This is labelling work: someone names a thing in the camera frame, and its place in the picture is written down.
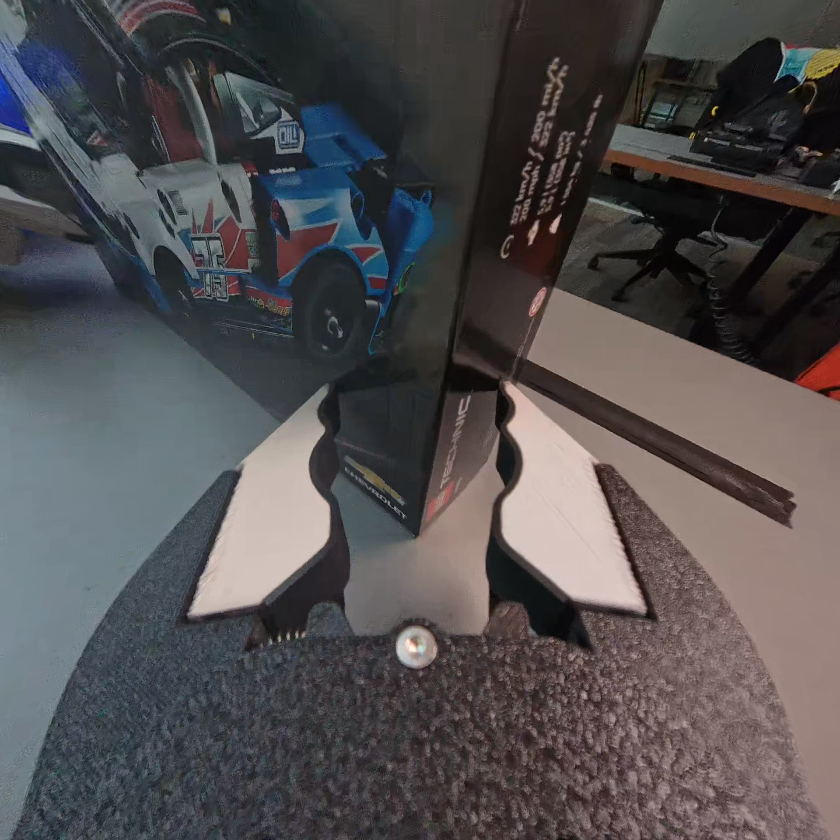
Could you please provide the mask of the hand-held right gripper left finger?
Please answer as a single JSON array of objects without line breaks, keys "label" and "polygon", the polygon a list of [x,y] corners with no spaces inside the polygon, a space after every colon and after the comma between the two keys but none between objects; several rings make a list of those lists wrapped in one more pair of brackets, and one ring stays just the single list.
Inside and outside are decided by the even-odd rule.
[{"label": "hand-held right gripper left finger", "polygon": [[263,634],[303,634],[320,605],[345,618],[339,430],[339,395],[325,385],[236,468],[186,597],[188,624],[253,616]]}]

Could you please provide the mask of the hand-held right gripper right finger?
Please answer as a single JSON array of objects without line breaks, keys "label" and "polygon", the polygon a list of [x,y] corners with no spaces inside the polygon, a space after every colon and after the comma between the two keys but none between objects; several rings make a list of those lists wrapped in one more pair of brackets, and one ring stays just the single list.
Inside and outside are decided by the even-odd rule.
[{"label": "hand-held right gripper right finger", "polygon": [[490,612],[536,637],[592,645],[584,614],[647,619],[647,590],[605,488],[609,469],[510,382],[500,383],[489,536]]}]

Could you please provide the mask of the black toy car box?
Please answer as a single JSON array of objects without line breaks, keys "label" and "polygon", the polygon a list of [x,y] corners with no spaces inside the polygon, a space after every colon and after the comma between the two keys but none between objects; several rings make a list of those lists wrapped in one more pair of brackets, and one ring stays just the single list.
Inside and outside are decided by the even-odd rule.
[{"label": "black toy car box", "polygon": [[414,535],[488,458],[663,2],[2,2],[116,288],[358,376],[339,453]]}]

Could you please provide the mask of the grey desk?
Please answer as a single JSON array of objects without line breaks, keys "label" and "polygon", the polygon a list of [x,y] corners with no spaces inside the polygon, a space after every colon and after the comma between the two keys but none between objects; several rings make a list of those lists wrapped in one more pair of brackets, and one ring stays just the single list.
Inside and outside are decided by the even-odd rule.
[{"label": "grey desk", "polygon": [[[66,682],[112,601],[287,410],[122,299],[89,247],[37,239],[2,272],[2,838]],[[838,838],[838,405],[563,291],[530,357],[792,490],[783,527],[532,395],[614,465],[706,568],[777,686]],[[251,374],[250,380],[245,376]]]}]

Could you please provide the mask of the wooden edged desk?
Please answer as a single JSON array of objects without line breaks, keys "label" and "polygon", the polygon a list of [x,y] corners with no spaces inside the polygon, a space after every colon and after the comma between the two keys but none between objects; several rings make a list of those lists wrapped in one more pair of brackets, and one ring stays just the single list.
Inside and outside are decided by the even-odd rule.
[{"label": "wooden edged desk", "polygon": [[[774,261],[782,255],[809,219],[815,216],[838,218],[837,192],[804,185],[783,174],[748,175],[711,168],[707,157],[690,152],[687,138],[622,124],[614,131],[603,163],[785,207],[784,214],[770,231],[762,248],[730,285],[726,296],[730,308],[740,308],[745,303],[752,289],[758,286]],[[767,350],[836,278],[838,245],[834,246],[810,279],[794,290],[778,310],[763,321],[749,346],[752,356],[758,358]]]}]

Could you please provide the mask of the black office chair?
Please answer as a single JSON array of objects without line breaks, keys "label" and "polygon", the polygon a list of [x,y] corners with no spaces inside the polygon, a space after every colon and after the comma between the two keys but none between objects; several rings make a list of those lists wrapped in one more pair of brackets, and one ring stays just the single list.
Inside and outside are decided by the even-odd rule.
[{"label": "black office chair", "polygon": [[722,207],[718,194],[699,192],[694,188],[668,188],[647,183],[610,182],[598,189],[598,196],[609,197],[626,208],[640,213],[639,223],[648,224],[659,232],[657,241],[649,247],[608,250],[594,253],[587,268],[598,270],[604,260],[633,261],[637,270],[612,294],[612,301],[625,302],[631,287],[645,278],[656,279],[668,272],[689,291],[707,294],[708,273],[683,256],[678,246],[684,240],[713,246],[704,238],[710,232]]}]

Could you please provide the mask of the orange red bag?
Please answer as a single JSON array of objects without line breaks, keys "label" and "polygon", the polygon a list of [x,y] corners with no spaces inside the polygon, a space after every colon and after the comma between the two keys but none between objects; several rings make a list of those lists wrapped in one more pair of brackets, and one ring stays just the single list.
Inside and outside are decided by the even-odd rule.
[{"label": "orange red bag", "polygon": [[799,374],[794,383],[809,391],[839,401],[839,343]]}]

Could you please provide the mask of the black keyboard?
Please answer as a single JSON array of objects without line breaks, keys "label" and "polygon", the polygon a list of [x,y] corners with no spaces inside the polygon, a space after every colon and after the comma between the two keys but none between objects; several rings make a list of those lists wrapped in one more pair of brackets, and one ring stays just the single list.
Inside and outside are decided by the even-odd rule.
[{"label": "black keyboard", "polygon": [[738,175],[738,176],[743,176],[743,177],[748,177],[748,178],[753,178],[757,174],[755,171],[751,171],[751,170],[748,170],[748,169],[745,169],[743,167],[739,167],[739,166],[736,166],[736,165],[719,163],[719,162],[715,162],[715,161],[702,161],[702,160],[697,159],[695,157],[688,157],[688,156],[678,155],[678,154],[670,154],[667,157],[667,160],[675,162],[675,163],[679,163],[681,165],[692,166],[692,167],[695,167],[695,168],[706,169],[706,170],[710,170],[710,171],[714,171],[714,172],[725,172],[725,173],[728,173],[730,175]]}]

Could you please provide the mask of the black backpack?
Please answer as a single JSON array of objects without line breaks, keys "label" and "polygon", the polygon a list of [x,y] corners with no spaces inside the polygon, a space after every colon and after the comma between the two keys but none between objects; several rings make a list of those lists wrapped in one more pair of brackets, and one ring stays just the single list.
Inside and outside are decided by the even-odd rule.
[{"label": "black backpack", "polygon": [[689,150],[746,172],[838,165],[839,48],[763,38],[729,62]]}]

